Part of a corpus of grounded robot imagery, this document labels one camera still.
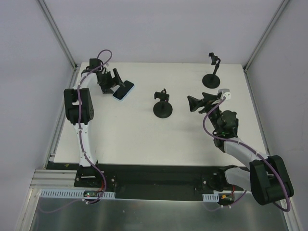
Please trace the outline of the blue case smartphone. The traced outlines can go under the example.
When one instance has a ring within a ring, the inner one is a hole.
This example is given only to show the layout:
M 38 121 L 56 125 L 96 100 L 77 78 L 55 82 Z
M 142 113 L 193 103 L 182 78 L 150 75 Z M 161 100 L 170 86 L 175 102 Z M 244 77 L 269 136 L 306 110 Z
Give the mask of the blue case smartphone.
M 130 81 L 124 81 L 124 85 L 120 86 L 112 95 L 118 101 L 123 101 L 125 97 L 131 92 L 134 88 L 134 84 Z

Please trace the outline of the black phone stand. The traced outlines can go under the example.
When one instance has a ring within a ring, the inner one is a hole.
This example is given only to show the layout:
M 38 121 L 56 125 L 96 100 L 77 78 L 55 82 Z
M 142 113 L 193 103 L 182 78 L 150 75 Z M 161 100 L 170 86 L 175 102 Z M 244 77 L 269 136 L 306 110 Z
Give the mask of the black phone stand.
M 169 94 L 167 94 L 167 90 L 163 89 L 160 92 L 156 91 L 154 93 L 154 99 L 160 100 L 153 106 L 154 115 L 162 119 L 165 119 L 171 116 L 173 112 L 173 107 L 169 103 Z
M 216 89 L 220 85 L 220 79 L 216 75 L 221 59 L 218 58 L 213 52 L 210 52 L 208 55 L 211 58 L 211 65 L 214 65 L 214 71 L 211 74 L 206 74 L 202 78 L 202 84 L 209 89 Z

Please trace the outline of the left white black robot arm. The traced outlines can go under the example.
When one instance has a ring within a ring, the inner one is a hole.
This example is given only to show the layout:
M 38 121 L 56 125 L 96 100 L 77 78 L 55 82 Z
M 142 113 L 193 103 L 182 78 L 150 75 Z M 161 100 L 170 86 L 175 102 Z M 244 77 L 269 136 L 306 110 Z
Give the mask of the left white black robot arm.
M 113 94 L 113 88 L 126 87 L 118 70 L 107 70 L 107 63 L 100 58 L 91 58 L 89 65 L 81 73 L 81 79 L 74 87 L 64 90 L 64 108 L 66 119 L 70 122 L 77 135 L 79 149 L 79 166 L 93 170 L 86 174 L 85 182 L 91 187 L 105 185 L 105 176 L 97 167 L 92 124 L 94 105 L 91 88 L 99 86 L 103 94 Z

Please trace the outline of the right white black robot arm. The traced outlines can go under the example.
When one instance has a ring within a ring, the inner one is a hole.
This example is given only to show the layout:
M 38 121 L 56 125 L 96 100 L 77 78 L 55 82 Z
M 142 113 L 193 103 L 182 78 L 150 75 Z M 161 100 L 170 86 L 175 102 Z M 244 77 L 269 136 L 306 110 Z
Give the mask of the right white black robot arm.
M 191 112 L 205 114 L 213 132 L 204 131 L 213 138 L 214 145 L 223 153 L 237 159 L 244 168 L 235 165 L 221 167 L 217 175 L 209 181 L 209 186 L 216 191 L 229 189 L 232 185 L 251 192 L 260 205 L 274 204 L 285 200 L 286 207 L 278 208 L 284 212 L 291 210 L 290 198 L 294 189 L 285 163 L 278 155 L 263 154 L 238 137 L 239 119 L 234 111 L 220 110 L 220 105 L 231 98 L 228 89 L 219 90 L 217 95 L 203 93 L 202 99 L 188 96 Z

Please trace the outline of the left aluminium frame post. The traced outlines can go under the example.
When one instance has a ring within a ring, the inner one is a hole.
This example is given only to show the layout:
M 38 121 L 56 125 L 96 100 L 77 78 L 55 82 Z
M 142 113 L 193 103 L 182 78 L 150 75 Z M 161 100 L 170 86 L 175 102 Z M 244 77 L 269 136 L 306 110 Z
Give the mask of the left aluminium frame post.
M 71 53 L 71 51 L 69 50 L 69 47 L 67 45 L 67 43 L 65 42 L 62 33 L 46 3 L 45 0 L 36 0 L 36 3 L 38 4 L 41 12 L 43 13 L 55 39 L 57 40 L 61 50 L 63 51 L 67 61 L 69 62 L 70 66 L 73 68 L 73 70 L 76 70 L 78 65 L 75 61 L 75 59 L 73 58 L 73 55 Z

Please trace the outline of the aluminium frame post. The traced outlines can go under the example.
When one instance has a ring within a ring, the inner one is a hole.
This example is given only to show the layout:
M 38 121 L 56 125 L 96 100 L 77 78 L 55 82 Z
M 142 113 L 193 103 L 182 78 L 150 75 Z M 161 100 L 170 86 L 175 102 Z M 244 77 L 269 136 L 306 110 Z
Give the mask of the aluminium frame post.
M 65 42 L 62 33 L 46 3 L 45 0 L 36 0 L 36 3 L 38 4 L 41 12 L 43 13 L 55 39 L 57 40 L 61 50 L 63 51 L 67 61 L 69 62 L 70 66 L 73 68 L 73 70 L 76 70 L 78 65 L 75 61 L 75 59 L 73 58 L 73 55 L 71 53 L 71 51 L 69 50 L 69 47 L 67 45 L 67 43 Z
M 288 7 L 290 2 L 291 2 L 291 0 L 282 0 L 281 3 L 279 4 L 277 10 L 275 11 L 274 15 L 270 19 L 270 21 L 269 21 L 268 25 L 266 26 L 264 32 L 262 33 L 262 35 L 261 35 L 260 39 L 258 40 L 256 46 L 254 47 L 251 55 L 249 56 L 247 62 L 243 65 L 243 70 L 244 70 L 245 73 L 248 71 L 248 69 L 252 65 L 256 56 L 260 52 L 262 46 L 267 41 L 270 33 L 272 32 L 272 30 L 274 29 L 274 27 L 278 23 L 279 19 L 281 18 L 282 14 L 286 10 L 286 8 Z

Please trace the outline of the right aluminium frame post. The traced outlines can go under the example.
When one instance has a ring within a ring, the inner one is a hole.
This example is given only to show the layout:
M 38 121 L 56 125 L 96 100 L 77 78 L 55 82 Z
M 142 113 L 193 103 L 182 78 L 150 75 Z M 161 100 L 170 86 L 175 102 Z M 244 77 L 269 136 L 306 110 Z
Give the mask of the right aluminium frame post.
M 291 0 L 282 0 L 281 3 L 279 4 L 277 10 L 275 11 L 274 15 L 270 19 L 270 21 L 269 21 L 268 25 L 266 26 L 264 32 L 262 33 L 262 35 L 261 35 L 260 39 L 258 40 L 256 46 L 254 47 L 251 55 L 249 56 L 247 62 L 243 65 L 243 70 L 244 70 L 245 73 L 248 71 L 248 69 L 252 65 L 256 56 L 260 52 L 262 46 L 267 41 L 270 33 L 272 32 L 272 30 L 274 29 L 274 27 L 278 23 L 279 19 L 281 18 L 282 14 L 286 10 L 286 8 L 288 7 L 290 2 L 291 2 Z

